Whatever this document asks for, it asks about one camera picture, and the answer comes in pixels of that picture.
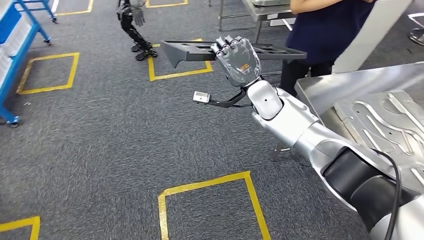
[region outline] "caster wheel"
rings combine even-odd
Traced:
[[[19,126],[19,123],[18,122],[12,122],[12,123],[9,123],[8,125],[9,125],[9,127],[14,129],[14,128],[17,128]]]

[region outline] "yellow tape marking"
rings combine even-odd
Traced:
[[[193,41],[201,42],[201,41],[203,41],[203,39],[198,38],[198,39],[194,39]],[[154,48],[158,48],[161,45],[160,44],[153,44],[152,46]],[[204,64],[206,65],[206,68],[204,68],[204,69],[156,76],[155,75],[155,66],[153,64],[153,58],[149,57],[147,59],[148,77],[150,79],[150,82],[153,82],[155,80],[171,79],[171,78],[177,78],[177,77],[185,77],[185,76],[190,76],[190,75],[195,75],[195,74],[205,74],[205,73],[210,73],[210,72],[213,71],[212,66],[211,66],[211,63],[209,61],[205,61]]]
[[[22,220],[0,224],[0,232],[6,232],[14,229],[31,226],[31,235],[29,240],[38,240],[40,233],[40,216],[25,218]]]
[[[69,77],[68,77],[67,83],[65,85],[24,90],[25,83],[28,80],[28,76],[30,75],[31,68],[33,67],[33,63],[35,61],[66,58],[66,57],[73,57],[73,60],[72,60],[72,66],[70,68]],[[41,93],[41,92],[49,92],[49,91],[53,91],[53,90],[62,90],[62,89],[72,88],[72,85],[74,83],[75,73],[77,72],[77,65],[78,65],[78,59],[79,58],[80,58],[79,52],[71,52],[71,53],[42,56],[42,57],[36,57],[36,58],[30,59],[29,62],[28,62],[28,65],[25,68],[25,71],[23,72],[22,79],[19,82],[16,93],[20,94],[20,95],[24,95],[24,94],[35,94],[35,93]]]
[[[169,240],[166,196],[180,194],[180,193],[184,193],[184,192],[188,192],[188,191],[192,191],[196,189],[210,187],[213,185],[218,185],[218,184],[223,184],[227,182],[244,179],[246,183],[247,191],[250,196],[251,203],[253,205],[253,210],[257,218],[259,229],[262,234],[262,239],[270,240],[271,236],[268,231],[268,227],[267,227],[267,223],[265,222],[264,215],[262,214],[261,205],[259,203],[258,196],[256,195],[256,191],[253,186],[250,173],[251,171],[243,171],[239,173],[234,173],[234,174],[218,177],[212,180],[190,183],[190,184],[185,184],[185,185],[175,186],[175,187],[165,189],[161,194],[159,194],[157,198],[158,206],[159,206],[159,222],[160,222],[161,239]]]
[[[147,0],[145,6],[148,9],[152,9],[152,8],[175,7],[175,6],[181,6],[186,4],[189,4],[189,0],[184,0],[184,2],[180,2],[180,3],[162,4],[162,5],[150,5],[150,0]]]
[[[57,13],[56,16],[67,16],[67,15],[74,15],[74,14],[88,14],[88,13],[91,13],[92,10],[93,10],[93,3],[94,3],[94,0],[88,0],[88,8],[85,11],[72,11],[72,12]]]

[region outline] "black pants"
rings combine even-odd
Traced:
[[[146,43],[146,40],[140,35],[137,29],[133,26],[133,16],[131,15],[122,15],[122,19],[120,20],[120,25],[122,29],[129,35],[135,43],[140,45],[143,50],[149,50],[149,46]]]
[[[310,70],[311,77],[330,75],[335,61],[326,61],[319,64],[308,64],[303,60],[284,60],[279,87],[296,97],[295,84],[298,79],[303,79]]]

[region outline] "black tray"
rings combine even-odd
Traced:
[[[214,41],[162,41],[161,47],[171,65],[176,68],[181,61],[215,61],[211,50]],[[260,60],[305,59],[306,52],[272,44],[252,44]]]

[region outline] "navy shirt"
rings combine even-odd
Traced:
[[[299,13],[286,46],[307,52],[308,64],[335,61],[357,36],[374,3],[342,0],[320,10]]]

